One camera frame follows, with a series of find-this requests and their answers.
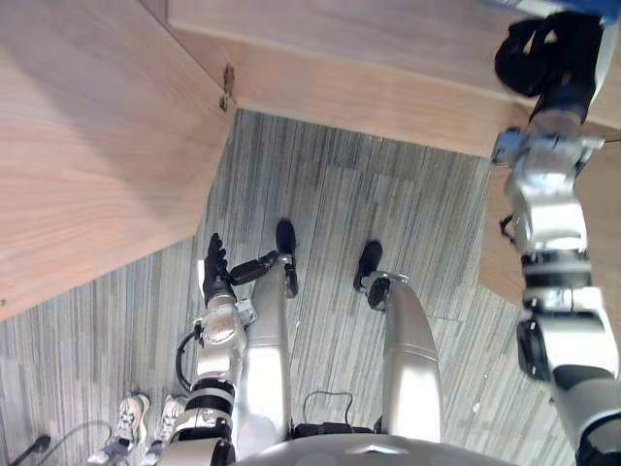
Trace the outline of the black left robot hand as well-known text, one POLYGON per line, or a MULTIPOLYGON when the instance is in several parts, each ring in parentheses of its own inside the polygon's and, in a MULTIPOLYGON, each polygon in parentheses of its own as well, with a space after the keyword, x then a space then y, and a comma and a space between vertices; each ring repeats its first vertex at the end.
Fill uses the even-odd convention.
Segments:
POLYGON ((213 298, 222 294, 236 298, 234 286, 254 282, 263 277, 277 263, 279 256, 280 253, 273 250, 228 271, 226 249, 219 234, 213 233, 208 246, 208 255, 200 266, 200 270, 204 273, 201 289, 205 305, 209 306, 213 298))

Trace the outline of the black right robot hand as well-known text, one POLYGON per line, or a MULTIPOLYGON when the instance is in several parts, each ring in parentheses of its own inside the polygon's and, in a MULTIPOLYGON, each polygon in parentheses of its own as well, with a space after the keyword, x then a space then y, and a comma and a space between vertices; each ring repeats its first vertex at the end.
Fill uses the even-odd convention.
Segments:
POLYGON ((563 11, 511 24, 495 56, 499 81, 537 98, 536 115, 567 111, 583 122, 596 95, 605 23, 601 16, 563 11))

